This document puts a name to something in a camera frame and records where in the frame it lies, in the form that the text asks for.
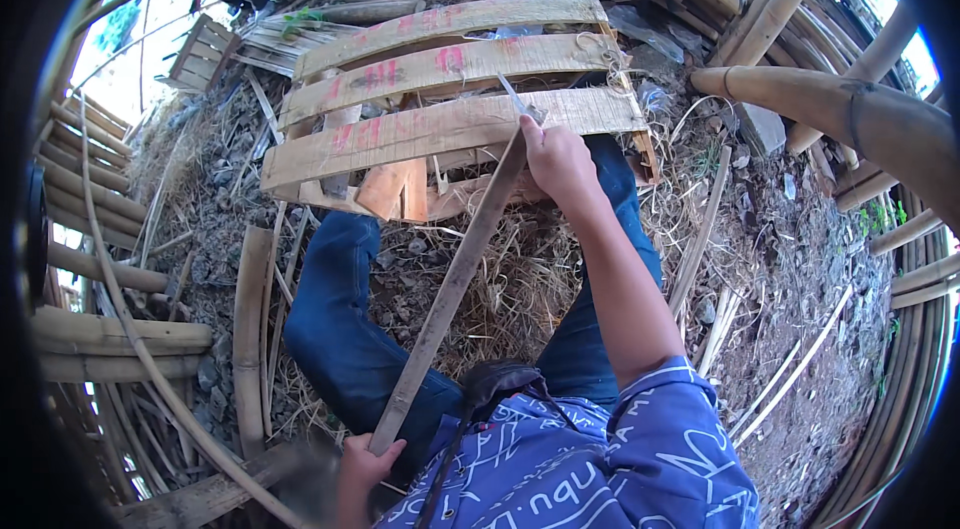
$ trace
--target soil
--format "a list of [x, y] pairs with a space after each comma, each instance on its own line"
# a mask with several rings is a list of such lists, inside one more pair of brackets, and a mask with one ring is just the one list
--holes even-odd
[[[427, 1], [438, 6], [464, 0]], [[654, 28], [668, 31], [656, 22]], [[746, 412], [798, 340], [797, 358], [807, 351], [846, 286], [853, 286], [838, 326], [810, 366], [738, 450], [762, 497], [763, 526], [787, 523], [782, 509], [794, 501], [809, 520], [856, 449], [881, 389], [891, 259], [870, 258], [864, 241], [875, 229], [871, 217], [839, 214], [834, 201], [819, 192], [806, 158], [782, 152], [765, 159], [750, 156], [726, 103], [700, 103], [678, 128], [698, 99], [688, 74], [702, 63], [699, 47], [687, 53], [687, 64], [678, 65], [640, 42], [623, 39], [621, 46], [633, 55], [634, 84], [645, 82], [646, 93], [662, 90], [653, 101], [663, 107], [648, 109], [647, 119], [664, 181], [642, 190], [640, 203], [644, 227], [663, 259], [666, 295], [702, 222], [721, 146], [731, 146], [742, 167], [731, 169], [690, 308], [682, 316], [688, 352], [695, 358], [723, 287], [743, 297], [709, 374], [725, 426]], [[150, 264], [178, 276], [190, 247], [198, 250], [182, 301], [192, 321], [213, 327], [215, 342], [200, 365], [192, 408], [201, 424], [234, 451], [239, 444], [231, 374], [233, 294], [244, 227], [273, 228], [278, 212], [277, 203], [258, 190], [259, 162], [241, 170], [264, 130], [242, 73], [237, 65], [207, 96], [181, 101], [178, 106], [192, 110], [198, 120], [185, 122], [172, 111], [145, 129], [138, 153], [141, 159], [178, 159], [172, 144], [185, 131], [196, 132], [196, 145], [178, 162], [182, 173], [166, 188], [152, 241], [162, 244], [193, 230], [193, 245], [168, 250]], [[289, 80], [255, 73], [278, 104]], [[489, 165], [451, 171], [450, 180], [490, 171]], [[156, 165], [141, 167], [131, 179], [149, 202], [159, 182]], [[784, 192], [786, 181], [795, 188], [793, 198]], [[282, 270], [301, 258], [292, 248], [304, 214], [310, 213], [287, 208], [277, 254]], [[416, 340], [469, 220], [462, 215], [424, 227], [383, 224], [380, 256], [371, 265], [369, 315], [401, 346], [409, 349]], [[302, 247], [314, 230], [309, 216], [306, 222]], [[508, 210], [434, 366], [456, 378], [489, 358], [532, 362], [576, 295], [581, 265], [575, 238], [551, 202]], [[273, 294], [270, 327], [281, 305], [276, 289]], [[293, 439], [319, 427], [339, 444], [346, 430], [318, 402], [296, 365], [280, 356], [271, 409], [274, 439]]]

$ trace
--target wooden stick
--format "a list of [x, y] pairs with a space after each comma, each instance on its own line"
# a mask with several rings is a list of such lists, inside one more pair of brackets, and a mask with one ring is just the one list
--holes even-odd
[[170, 317], [167, 319], [173, 322], [174, 318], [177, 315], [177, 302], [180, 301], [181, 295], [184, 294], [184, 287], [186, 287], [186, 281], [190, 278], [190, 268], [193, 266], [193, 259], [197, 257], [197, 250], [191, 249], [190, 253], [186, 255], [186, 260], [183, 261], [183, 268], [180, 269], [179, 280], [176, 283], [176, 291], [174, 291], [174, 297], [170, 301]]
[[[47, 263], [52, 267], [81, 274], [94, 281], [103, 282], [104, 280], [104, 275], [95, 257], [66, 247], [64, 244], [50, 242], [47, 245]], [[111, 268], [121, 287], [129, 287], [141, 292], [162, 294], [170, 280], [162, 272], [135, 269], [116, 263], [113, 263]]]
[[[85, 102], [83, 96], [80, 96], [80, 108], [83, 109]], [[90, 161], [87, 159], [87, 124], [80, 122], [81, 132], [83, 134], [83, 189], [86, 199], [86, 208], [87, 214], [90, 217], [91, 228], [93, 229], [93, 242], [97, 248], [97, 257], [100, 259], [102, 266], [102, 271], [104, 274], [106, 288], [109, 291], [110, 299], [113, 301], [113, 305], [116, 307], [117, 315], [120, 318], [120, 322], [123, 324], [124, 331], [129, 340], [134, 344], [133, 347], [136, 349], [136, 354], [140, 361], [143, 363], [143, 366], [146, 367], [150, 379], [157, 385], [156, 388], [160, 391], [163, 396], [163, 399], [166, 401], [167, 405], [173, 411], [177, 420], [180, 424], [186, 428], [190, 433], [190, 436], [197, 442], [198, 447], [205, 452], [205, 454], [220, 466], [223, 471], [230, 475], [241, 487], [244, 487], [247, 491], [250, 492], [255, 499], [263, 505], [270, 513], [279, 518], [281, 521], [285, 522], [288, 526], [293, 527], [294, 529], [300, 529], [301, 527], [307, 527], [300, 518], [287, 508], [280, 500], [273, 496], [269, 491], [260, 487], [256, 481], [254, 481], [250, 475], [247, 475], [237, 463], [234, 462], [226, 452], [222, 451], [218, 443], [210, 436], [210, 433], [204, 430], [200, 426], [197, 419], [194, 417], [193, 413], [186, 407], [186, 405], [177, 397], [177, 394], [174, 392], [173, 387], [170, 385], [170, 382], [163, 376], [161, 370], [158, 368], [157, 363], [154, 361], [154, 357], [150, 355], [150, 351], [147, 349], [146, 344], [143, 343], [143, 340], [138, 334], [137, 328], [135, 327], [134, 317], [131, 316], [130, 310], [127, 308], [126, 302], [123, 299], [123, 294], [120, 292], [120, 286], [116, 282], [116, 277], [113, 275], [114, 271], [110, 266], [111, 257], [107, 252], [107, 247], [104, 245], [103, 237], [100, 234], [100, 228], [96, 223], [96, 212], [93, 207], [93, 199], [90, 197]]]
[[957, 272], [960, 272], [960, 252], [956, 252], [948, 258], [931, 262], [916, 271], [907, 272], [904, 276], [894, 277], [893, 281], [890, 282], [890, 292], [893, 295], [906, 294], [930, 283], [950, 278]]
[[[951, 116], [941, 109], [883, 85], [795, 68], [711, 68], [694, 72], [690, 80], [705, 93], [819, 127], [848, 146], [856, 146], [856, 136], [867, 159], [900, 180], [949, 226], [960, 228], [960, 201], [948, 187], [960, 184], [960, 145]], [[857, 114], [851, 125], [852, 96]]]
[[720, 196], [723, 195], [724, 185], [727, 182], [727, 171], [730, 168], [730, 158], [733, 150], [729, 146], [724, 146], [720, 151], [720, 169], [713, 178], [713, 187], [710, 188], [710, 200], [706, 206], [706, 212], [703, 214], [703, 222], [700, 225], [700, 232], [697, 233], [697, 241], [693, 243], [687, 257], [689, 263], [683, 268], [683, 273], [678, 277], [677, 284], [674, 287], [673, 294], [670, 295], [670, 312], [676, 318], [681, 304], [687, 299], [687, 293], [693, 286], [693, 281], [697, 278], [697, 271], [700, 269], [700, 259], [703, 257], [704, 249], [707, 247], [707, 239], [710, 238], [711, 230], [714, 227], [714, 218], [717, 215], [717, 209], [720, 207]]
[[233, 389], [237, 426], [244, 458], [263, 453], [263, 413], [260, 402], [260, 310], [273, 234], [254, 225], [246, 227], [237, 289], [233, 303]]
[[790, 353], [786, 355], [786, 360], [784, 360], [783, 364], [779, 366], [779, 368], [774, 373], [774, 376], [770, 377], [770, 380], [767, 381], [767, 384], [763, 387], [763, 390], [760, 392], [760, 395], [758, 395], [754, 401], [750, 402], [750, 406], [748, 406], [747, 409], [743, 411], [743, 415], [740, 415], [740, 418], [737, 420], [736, 425], [734, 425], [732, 429], [726, 432], [726, 434], [731, 439], [734, 438], [734, 436], [737, 434], [737, 431], [740, 430], [740, 427], [742, 427], [744, 423], [747, 422], [747, 419], [750, 418], [750, 415], [754, 412], [753, 410], [755, 410], [757, 406], [761, 404], [761, 402], [763, 401], [763, 398], [767, 396], [767, 393], [769, 393], [774, 389], [774, 386], [777, 384], [777, 381], [779, 381], [780, 377], [783, 376], [784, 373], [786, 372], [786, 367], [790, 366], [790, 363], [793, 362], [793, 359], [797, 355], [797, 352], [800, 351], [799, 349], [800, 343], [801, 341], [797, 340], [797, 343], [794, 344], [793, 349], [791, 349]]
[[267, 407], [264, 405], [267, 400], [270, 398], [270, 384], [267, 383], [268, 376], [268, 365], [270, 361], [267, 359], [267, 338], [268, 338], [268, 324], [270, 323], [270, 299], [274, 294], [274, 283], [271, 279], [271, 272], [277, 266], [277, 247], [281, 243], [281, 231], [283, 229], [283, 221], [286, 219], [287, 215], [287, 202], [282, 201], [277, 205], [276, 208], [276, 219], [273, 222], [273, 233], [270, 239], [270, 250], [267, 255], [267, 263], [264, 268], [264, 281], [262, 294], [260, 295], [263, 303], [260, 304], [260, 340], [258, 343], [260, 350], [260, 360], [257, 364], [257, 369], [260, 373], [260, 415], [263, 417], [263, 433], [268, 438], [273, 437], [274, 430], [270, 423], [270, 413], [267, 411]]
[[786, 378], [786, 381], [783, 383], [783, 386], [780, 387], [779, 390], [777, 390], [776, 395], [774, 395], [773, 399], [770, 400], [770, 403], [767, 404], [763, 408], [763, 410], [760, 411], [760, 414], [753, 419], [753, 422], [751, 422], [747, 426], [747, 428], [743, 430], [743, 433], [740, 435], [740, 437], [734, 440], [733, 447], [738, 447], [740, 443], [743, 443], [744, 439], [747, 439], [748, 437], [750, 437], [750, 435], [757, 429], [757, 427], [761, 426], [761, 423], [763, 422], [763, 420], [768, 415], [770, 415], [774, 407], [782, 399], [784, 399], [786, 392], [790, 391], [790, 388], [793, 387], [793, 384], [797, 382], [797, 379], [800, 377], [801, 373], [804, 372], [804, 370], [807, 368], [807, 365], [810, 364], [810, 360], [813, 358], [814, 355], [816, 355], [817, 350], [820, 349], [820, 346], [824, 343], [823, 340], [827, 338], [827, 333], [830, 332], [830, 330], [834, 327], [834, 323], [836, 323], [837, 319], [840, 318], [840, 313], [843, 312], [844, 306], [847, 305], [847, 300], [850, 299], [850, 296], [854, 293], [853, 290], [854, 290], [853, 286], [847, 285], [846, 291], [844, 292], [843, 296], [840, 298], [840, 303], [838, 303], [836, 308], [833, 310], [834, 311], [833, 314], [830, 316], [829, 320], [826, 322], [827, 323], [826, 326], [820, 331], [820, 335], [817, 336], [817, 340], [813, 342], [812, 345], [810, 345], [810, 349], [800, 359], [799, 364], [797, 365], [796, 368], [793, 369], [793, 372], [790, 373], [790, 376]]
[[503, 159], [493, 173], [493, 179], [486, 189], [480, 207], [463, 236], [457, 253], [453, 256], [449, 271], [439, 287], [427, 314], [423, 329], [416, 336], [413, 352], [403, 367], [390, 396], [387, 409], [380, 416], [376, 430], [370, 440], [369, 450], [380, 456], [397, 438], [404, 418], [410, 411], [414, 396], [426, 377], [426, 371], [437, 355], [437, 349], [447, 334], [450, 321], [464, 297], [467, 286], [474, 278], [477, 265], [483, 258], [484, 249], [497, 231], [503, 208], [510, 198], [517, 176], [526, 165], [526, 141], [518, 129], [503, 154]]

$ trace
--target broken wood piece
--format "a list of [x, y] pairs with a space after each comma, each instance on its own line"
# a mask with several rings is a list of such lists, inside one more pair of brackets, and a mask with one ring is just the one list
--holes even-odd
[[[147, 368], [129, 356], [92, 356], [86, 354], [38, 355], [40, 373], [52, 383], [133, 383], [150, 379]], [[168, 379], [194, 377], [201, 356], [155, 356], [158, 371]]]
[[[97, 264], [97, 259], [64, 244], [50, 242], [47, 245], [47, 263], [58, 269], [81, 274], [94, 281], [103, 282], [103, 272]], [[162, 294], [167, 288], [169, 277], [162, 272], [136, 269], [123, 264], [112, 264], [113, 273], [121, 287], [137, 289], [150, 294]]]
[[273, 234], [246, 226], [237, 289], [233, 302], [233, 389], [240, 445], [246, 459], [263, 453], [263, 420], [260, 408], [260, 306], [268, 280], [267, 261]]
[[[150, 352], [158, 356], [201, 354], [213, 344], [209, 325], [195, 322], [135, 320]], [[42, 306], [30, 317], [30, 337], [40, 351], [53, 354], [136, 356], [118, 319]]]
[[428, 220], [426, 196], [426, 158], [415, 158], [409, 165], [403, 182], [401, 217], [411, 223], [426, 223]]
[[673, 293], [670, 295], [670, 312], [674, 318], [680, 310], [681, 304], [687, 299], [687, 293], [693, 286], [694, 279], [697, 278], [697, 271], [700, 269], [700, 259], [703, 257], [704, 249], [707, 247], [707, 239], [710, 238], [711, 231], [714, 229], [714, 219], [716, 218], [717, 208], [720, 207], [720, 196], [723, 195], [724, 186], [727, 182], [727, 171], [730, 168], [730, 158], [733, 154], [730, 146], [724, 146], [720, 151], [720, 168], [713, 178], [713, 186], [710, 188], [710, 200], [706, 206], [706, 212], [703, 213], [703, 222], [700, 225], [700, 231], [697, 233], [697, 239], [693, 247], [687, 252], [684, 258], [682, 273], [677, 278], [677, 284], [674, 286]]
[[410, 171], [408, 162], [374, 166], [366, 172], [354, 200], [378, 219], [389, 221]]
[[523, 133], [517, 128], [493, 178], [486, 188], [480, 206], [463, 235], [460, 247], [450, 262], [450, 268], [439, 287], [430, 312], [423, 322], [423, 329], [416, 336], [413, 352], [403, 366], [400, 378], [390, 395], [386, 410], [380, 416], [369, 450], [382, 455], [397, 438], [403, 420], [410, 411], [414, 396], [433, 364], [437, 350], [450, 329], [450, 321], [460, 307], [460, 302], [476, 274], [477, 265], [483, 258], [484, 249], [497, 231], [503, 208], [514, 190], [514, 183], [527, 163], [527, 144]]
[[[608, 88], [521, 93], [519, 97], [526, 105], [549, 110], [551, 123], [580, 135], [647, 130], [636, 99]], [[467, 98], [315, 133], [267, 151], [260, 189], [273, 191], [380, 164], [503, 143], [519, 118], [510, 96]]]
[[770, 415], [771, 412], [773, 412], [774, 407], [782, 399], [784, 399], [787, 391], [790, 391], [790, 388], [792, 388], [793, 384], [797, 382], [797, 379], [800, 377], [801, 373], [807, 369], [807, 365], [810, 364], [810, 360], [816, 355], [817, 350], [819, 350], [820, 346], [824, 343], [823, 340], [827, 338], [827, 334], [834, 327], [837, 319], [840, 318], [840, 313], [843, 312], [844, 306], [847, 305], [847, 300], [849, 300], [850, 296], [854, 293], [853, 290], [854, 287], [852, 285], [847, 285], [846, 291], [844, 291], [844, 294], [840, 297], [839, 303], [837, 303], [836, 308], [833, 309], [833, 314], [831, 314], [829, 320], [826, 322], [827, 324], [820, 331], [816, 341], [810, 345], [810, 349], [805, 355], [803, 355], [797, 367], [794, 368], [793, 372], [790, 373], [790, 376], [786, 378], [786, 381], [783, 382], [783, 385], [780, 387], [780, 389], [776, 391], [776, 395], [774, 395], [773, 399], [770, 400], [770, 403], [767, 404], [762, 411], [760, 411], [760, 414], [753, 419], [753, 422], [747, 425], [747, 428], [743, 430], [743, 433], [740, 434], [740, 437], [733, 441], [733, 447], [739, 447], [739, 445], [743, 443], [744, 439], [750, 437], [757, 427], [761, 426], [763, 420]]
[[281, 127], [315, 119], [338, 108], [427, 87], [536, 73], [606, 71], [619, 53], [606, 35], [557, 34], [474, 41], [462, 46], [402, 55], [307, 85], [283, 101]]
[[790, 366], [790, 363], [793, 362], [793, 359], [797, 355], [797, 352], [800, 351], [799, 349], [800, 343], [801, 343], [800, 340], [797, 340], [797, 343], [794, 343], [793, 349], [791, 349], [790, 353], [786, 355], [786, 360], [784, 360], [783, 364], [779, 366], [779, 368], [774, 373], [774, 376], [770, 377], [770, 381], [768, 381], [766, 386], [764, 386], [763, 390], [760, 392], [760, 395], [758, 395], [756, 399], [750, 403], [750, 406], [748, 406], [747, 409], [743, 411], [743, 415], [740, 415], [740, 418], [738, 419], [736, 425], [734, 425], [732, 429], [726, 432], [726, 434], [731, 439], [734, 438], [734, 436], [737, 434], [737, 431], [740, 430], [740, 427], [742, 427], [747, 422], [747, 419], [750, 418], [750, 415], [754, 413], [753, 410], [755, 410], [757, 406], [761, 404], [761, 402], [763, 401], [763, 398], [767, 396], [767, 393], [769, 393], [770, 391], [773, 391], [774, 387], [777, 385], [777, 381], [779, 381], [780, 377], [784, 375], [784, 373], [786, 372], [786, 368]]
[[[261, 487], [271, 487], [297, 467], [296, 450], [292, 443], [281, 443], [241, 466]], [[113, 507], [110, 511], [125, 529], [200, 527], [242, 506], [250, 497], [245, 488], [221, 472], [193, 485]]]
[[344, 66], [434, 37], [498, 27], [597, 24], [607, 21], [599, 0], [484, 0], [427, 10], [322, 45], [296, 61], [294, 81], [310, 83], [328, 68]]

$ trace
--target dark cloth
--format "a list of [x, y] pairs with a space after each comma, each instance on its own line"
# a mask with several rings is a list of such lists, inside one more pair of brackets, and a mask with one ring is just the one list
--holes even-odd
[[[660, 258], [643, 233], [634, 174], [610, 135], [585, 139], [597, 176], [616, 216], [654, 280]], [[369, 320], [370, 264], [380, 247], [377, 219], [330, 212], [310, 241], [290, 317], [287, 350], [319, 397], [354, 434], [377, 426], [409, 357], [386, 331]], [[537, 361], [555, 396], [586, 398], [610, 411], [617, 379], [600, 337], [589, 280]], [[426, 462], [440, 418], [460, 415], [463, 396], [449, 377], [431, 369], [416, 394], [399, 435], [407, 439], [395, 470], [411, 477]]]

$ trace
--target blue shirt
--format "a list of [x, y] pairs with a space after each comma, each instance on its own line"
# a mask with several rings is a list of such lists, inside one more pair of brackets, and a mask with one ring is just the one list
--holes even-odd
[[[754, 527], [760, 498], [716, 413], [714, 388], [684, 357], [633, 381], [610, 415], [577, 397], [503, 400], [467, 429], [443, 482], [431, 528]], [[410, 527], [456, 420], [435, 455], [378, 527]]]

